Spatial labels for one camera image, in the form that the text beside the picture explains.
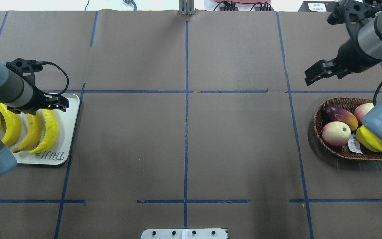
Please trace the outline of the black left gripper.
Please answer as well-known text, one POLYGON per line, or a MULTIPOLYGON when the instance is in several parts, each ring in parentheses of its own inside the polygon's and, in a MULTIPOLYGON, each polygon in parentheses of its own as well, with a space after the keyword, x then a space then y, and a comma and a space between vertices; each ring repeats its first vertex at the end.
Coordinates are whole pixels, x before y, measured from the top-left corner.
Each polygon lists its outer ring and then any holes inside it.
POLYGON ((66 112, 69 100, 63 95, 46 97, 33 87, 24 87, 19 97, 19 111, 29 115, 36 115, 39 109, 60 110, 66 112))

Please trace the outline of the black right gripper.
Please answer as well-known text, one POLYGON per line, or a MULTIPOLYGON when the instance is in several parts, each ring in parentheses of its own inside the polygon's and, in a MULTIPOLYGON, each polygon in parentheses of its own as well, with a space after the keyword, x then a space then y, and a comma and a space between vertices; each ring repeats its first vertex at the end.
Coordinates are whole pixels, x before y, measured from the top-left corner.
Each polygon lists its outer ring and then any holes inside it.
POLYGON ((382 62, 381 59, 368 56, 352 39, 347 40, 338 49, 335 59, 317 61, 314 65, 305 70, 305 82, 307 86, 318 80, 337 75, 342 79, 349 74, 361 73, 382 62))

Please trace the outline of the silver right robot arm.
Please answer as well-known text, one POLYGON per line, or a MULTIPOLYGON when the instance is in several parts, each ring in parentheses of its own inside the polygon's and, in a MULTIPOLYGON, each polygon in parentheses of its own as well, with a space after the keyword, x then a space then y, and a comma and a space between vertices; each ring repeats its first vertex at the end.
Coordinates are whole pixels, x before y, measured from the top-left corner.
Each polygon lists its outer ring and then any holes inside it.
MULTIPOLYGON (((305 71, 306 85, 323 78, 337 76, 339 79, 353 73, 362 73, 382 63, 382 1, 359 2, 340 0, 330 13, 331 25, 345 24, 349 39, 329 61, 320 60, 305 71)), ((382 88, 379 83, 373 97, 374 108, 363 118, 370 132, 382 140, 382 100, 377 95, 382 88)))

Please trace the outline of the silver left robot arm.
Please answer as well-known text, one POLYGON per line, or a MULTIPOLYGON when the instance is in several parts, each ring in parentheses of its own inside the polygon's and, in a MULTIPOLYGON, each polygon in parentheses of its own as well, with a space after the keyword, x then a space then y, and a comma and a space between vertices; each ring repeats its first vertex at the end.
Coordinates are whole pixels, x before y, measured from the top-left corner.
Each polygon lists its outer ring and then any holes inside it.
POLYGON ((68 109, 63 96, 68 86, 66 72, 53 62, 22 58, 0 62, 0 177, 16 167, 15 153, 41 153, 55 145, 59 124, 54 110, 68 109), (35 73, 45 65, 56 67, 66 77, 61 92, 47 93, 36 86, 35 73))

